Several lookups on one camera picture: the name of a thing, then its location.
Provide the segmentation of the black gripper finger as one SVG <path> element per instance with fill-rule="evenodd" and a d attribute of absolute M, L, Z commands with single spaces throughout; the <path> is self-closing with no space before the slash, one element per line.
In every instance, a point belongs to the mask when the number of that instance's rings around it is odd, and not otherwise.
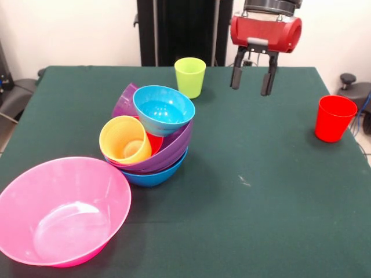
<path fill-rule="evenodd" d="M 248 50 L 247 47 L 239 46 L 237 54 L 235 56 L 230 83 L 230 87 L 234 90 L 239 89 L 242 76 L 242 61 L 247 50 Z"/>
<path fill-rule="evenodd" d="M 261 87 L 261 92 L 260 94 L 262 96 L 269 96 L 272 92 L 272 87 L 274 84 L 274 78 L 275 78 L 275 73 L 277 70 L 278 66 L 278 52 L 268 52 L 269 55 L 269 67 L 268 67 L 268 72 L 265 74 L 263 78 L 263 83 Z"/>

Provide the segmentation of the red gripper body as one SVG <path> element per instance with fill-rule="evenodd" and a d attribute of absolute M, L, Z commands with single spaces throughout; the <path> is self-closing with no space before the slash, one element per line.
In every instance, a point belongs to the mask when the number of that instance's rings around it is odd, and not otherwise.
<path fill-rule="evenodd" d="M 234 16 L 230 34 L 233 44 L 241 47 L 264 46 L 266 50 L 291 53 L 302 31 L 302 20 L 288 17 L 282 21 L 259 20 Z"/>

